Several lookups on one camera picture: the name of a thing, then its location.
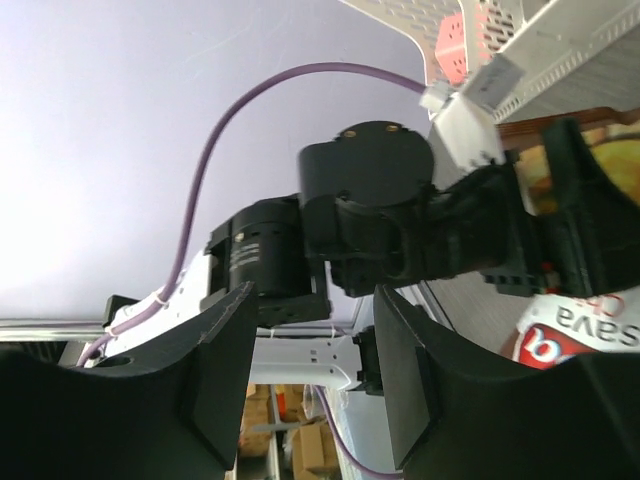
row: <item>white basket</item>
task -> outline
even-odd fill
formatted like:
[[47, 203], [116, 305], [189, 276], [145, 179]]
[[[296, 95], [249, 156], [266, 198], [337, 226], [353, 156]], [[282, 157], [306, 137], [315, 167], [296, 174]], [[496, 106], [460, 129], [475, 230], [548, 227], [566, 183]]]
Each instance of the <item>white basket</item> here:
[[496, 122], [640, 23], [640, 0], [341, 1], [411, 38], [422, 52], [429, 83], [446, 81], [435, 58], [440, 23], [462, 12], [469, 75], [497, 51], [525, 71], [515, 90], [494, 111]]

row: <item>red and white package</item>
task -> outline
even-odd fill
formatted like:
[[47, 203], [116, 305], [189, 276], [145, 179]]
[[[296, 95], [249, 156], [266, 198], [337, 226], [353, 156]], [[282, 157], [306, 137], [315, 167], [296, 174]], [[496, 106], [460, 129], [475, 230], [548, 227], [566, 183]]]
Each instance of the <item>red and white package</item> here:
[[640, 352], [640, 288], [586, 300], [536, 297], [518, 323], [513, 360], [545, 369], [594, 351]]

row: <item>snack bag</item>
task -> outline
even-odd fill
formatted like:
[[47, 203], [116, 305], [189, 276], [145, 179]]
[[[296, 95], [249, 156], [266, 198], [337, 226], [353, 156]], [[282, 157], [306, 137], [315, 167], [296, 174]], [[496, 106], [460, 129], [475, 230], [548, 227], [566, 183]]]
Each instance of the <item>snack bag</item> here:
[[[568, 116], [582, 125], [586, 143], [611, 181], [640, 206], [640, 110], [595, 109]], [[535, 133], [554, 119], [500, 127], [506, 148], [520, 147], [516, 169], [537, 215], [557, 208], [544, 147]], [[543, 369], [592, 351], [640, 352], [640, 287], [587, 300], [539, 295], [502, 353]]]

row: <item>pink object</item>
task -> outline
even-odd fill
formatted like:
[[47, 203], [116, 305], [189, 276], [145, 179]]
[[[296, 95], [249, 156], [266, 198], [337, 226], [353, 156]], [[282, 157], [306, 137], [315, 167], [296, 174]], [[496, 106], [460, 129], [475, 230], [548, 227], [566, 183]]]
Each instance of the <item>pink object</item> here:
[[445, 17], [440, 23], [435, 56], [452, 85], [464, 82], [467, 77], [467, 58], [462, 13]]

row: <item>black cylinder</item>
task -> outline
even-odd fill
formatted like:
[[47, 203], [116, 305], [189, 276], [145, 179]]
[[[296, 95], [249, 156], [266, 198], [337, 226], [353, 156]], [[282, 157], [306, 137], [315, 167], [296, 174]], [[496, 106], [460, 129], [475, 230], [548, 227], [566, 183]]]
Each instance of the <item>black cylinder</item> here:
[[229, 289], [255, 282], [266, 298], [311, 293], [300, 211], [295, 197], [263, 200], [231, 222]]

